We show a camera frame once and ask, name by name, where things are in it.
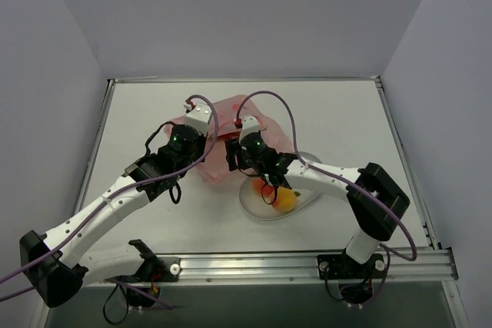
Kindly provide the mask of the pink plastic bag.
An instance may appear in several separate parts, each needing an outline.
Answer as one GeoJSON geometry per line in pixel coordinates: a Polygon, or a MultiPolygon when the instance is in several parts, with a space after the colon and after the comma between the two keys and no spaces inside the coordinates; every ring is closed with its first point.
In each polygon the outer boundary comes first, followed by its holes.
{"type": "MultiPolygon", "coordinates": [[[[225,142],[228,139],[239,137],[239,130],[234,126],[234,120],[245,98],[244,94],[238,94],[213,103],[219,122],[217,142],[204,163],[196,167],[200,178],[211,185],[220,184],[232,177],[233,173],[229,171],[226,161],[225,142]]],[[[252,100],[245,103],[240,116],[249,114],[258,120],[261,125],[261,136],[269,147],[274,148],[277,152],[294,151],[291,139],[284,133],[281,126],[263,114],[252,100]]]]}

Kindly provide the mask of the orange fake peach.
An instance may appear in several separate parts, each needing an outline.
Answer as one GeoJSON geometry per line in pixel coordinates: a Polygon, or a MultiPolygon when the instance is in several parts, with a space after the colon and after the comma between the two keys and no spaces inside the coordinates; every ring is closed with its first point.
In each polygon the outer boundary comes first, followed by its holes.
{"type": "Polygon", "coordinates": [[[288,213],[297,206],[298,198],[301,195],[297,191],[279,187],[272,193],[271,206],[278,212],[288,213]]]}

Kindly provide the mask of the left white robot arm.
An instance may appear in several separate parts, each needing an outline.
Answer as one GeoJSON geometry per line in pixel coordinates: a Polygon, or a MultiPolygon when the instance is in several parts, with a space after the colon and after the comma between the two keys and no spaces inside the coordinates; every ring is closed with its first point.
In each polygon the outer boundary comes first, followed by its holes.
{"type": "Polygon", "coordinates": [[[82,287],[120,277],[149,282],[164,264],[140,239],[91,254],[90,248],[135,211],[164,193],[181,199],[180,179],[204,161],[209,125],[191,118],[174,123],[168,143],[127,167],[106,192],[63,224],[19,241],[21,269],[50,308],[68,302],[82,287]]]}

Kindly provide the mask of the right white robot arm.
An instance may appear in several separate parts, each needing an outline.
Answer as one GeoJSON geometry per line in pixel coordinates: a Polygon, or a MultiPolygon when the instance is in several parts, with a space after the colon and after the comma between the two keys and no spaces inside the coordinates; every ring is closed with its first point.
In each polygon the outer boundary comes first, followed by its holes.
{"type": "Polygon", "coordinates": [[[313,191],[347,201],[358,224],[344,249],[353,261],[368,262],[397,228],[411,247],[412,254],[405,259],[416,260],[415,242],[402,222],[409,197],[380,165],[342,168],[310,162],[299,153],[281,153],[268,147],[258,131],[227,140],[225,150],[229,170],[252,170],[254,177],[272,188],[273,201],[282,189],[313,191]]]}

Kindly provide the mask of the white oval plate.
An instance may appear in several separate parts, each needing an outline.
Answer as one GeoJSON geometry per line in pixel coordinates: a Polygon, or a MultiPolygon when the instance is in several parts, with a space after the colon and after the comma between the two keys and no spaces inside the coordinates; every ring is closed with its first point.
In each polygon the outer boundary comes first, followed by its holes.
{"type": "Polygon", "coordinates": [[[260,221],[273,221],[280,220],[281,218],[288,217],[292,214],[295,214],[299,210],[302,210],[306,206],[315,202],[320,194],[315,191],[309,190],[299,190],[293,189],[293,191],[297,191],[301,196],[298,198],[297,206],[291,212],[281,213],[276,211],[271,206],[271,198],[272,193],[274,192],[274,188],[272,188],[272,192],[269,196],[257,195],[252,189],[251,180],[253,178],[259,178],[254,175],[253,170],[242,171],[242,173],[246,176],[243,183],[241,184],[239,190],[239,201],[242,210],[251,218],[260,221]]]}

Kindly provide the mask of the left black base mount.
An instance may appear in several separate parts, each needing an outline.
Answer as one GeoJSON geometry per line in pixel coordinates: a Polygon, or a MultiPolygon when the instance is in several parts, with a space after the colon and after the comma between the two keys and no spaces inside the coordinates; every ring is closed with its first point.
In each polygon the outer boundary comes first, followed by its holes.
{"type": "Polygon", "coordinates": [[[134,277],[141,282],[170,282],[179,280],[181,259],[171,257],[149,257],[138,268],[134,277]]]}

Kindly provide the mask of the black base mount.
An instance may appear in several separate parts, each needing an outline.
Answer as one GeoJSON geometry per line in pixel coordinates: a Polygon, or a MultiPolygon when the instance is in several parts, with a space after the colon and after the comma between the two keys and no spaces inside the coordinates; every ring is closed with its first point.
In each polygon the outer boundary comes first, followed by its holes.
{"type": "Polygon", "coordinates": [[[171,257],[149,257],[138,268],[134,277],[141,282],[170,282],[179,280],[181,259],[171,257]]]}
{"type": "Polygon", "coordinates": [[[363,264],[343,253],[317,255],[317,268],[322,280],[369,280],[381,279],[387,272],[382,255],[374,253],[363,264]]]}

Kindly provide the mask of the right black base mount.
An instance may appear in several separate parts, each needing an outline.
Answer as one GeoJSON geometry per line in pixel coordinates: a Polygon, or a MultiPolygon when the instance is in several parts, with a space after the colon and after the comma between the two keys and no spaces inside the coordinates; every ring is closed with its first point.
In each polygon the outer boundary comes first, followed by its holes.
{"type": "Polygon", "coordinates": [[[381,279],[387,272],[382,255],[374,253],[363,264],[343,253],[317,255],[317,268],[322,280],[369,280],[381,279]]]}

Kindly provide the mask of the aluminium front rail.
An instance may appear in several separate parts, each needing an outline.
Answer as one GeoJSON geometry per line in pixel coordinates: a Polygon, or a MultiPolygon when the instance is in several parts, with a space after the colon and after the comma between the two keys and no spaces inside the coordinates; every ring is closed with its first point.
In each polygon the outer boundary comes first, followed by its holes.
{"type": "MultiPolygon", "coordinates": [[[[245,286],[315,284],[319,277],[317,255],[331,252],[287,252],[287,253],[218,253],[218,254],[159,254],[157,257],[175,256],[181,259],[179,280],[174,283],[156,282],[158,286],[245,286]]],[[[417,259],[408,261],[409,253],[402,257],[378,250],[384,258],[387,272],[374,282],[441,282],[457,279],[453,254],[449,250],[419,250],[417,259]]],[[[138,281],[134,274],[144,259],[135,247],[124,246],[106,251],[87,253],[80,265],[88,268],[85,286],[108,282],[122,277],[127,283],[138,287],[150,282],[138,281]]],[[[356,283],[361,280],[332,280],[330,284],[356,283]]]]}

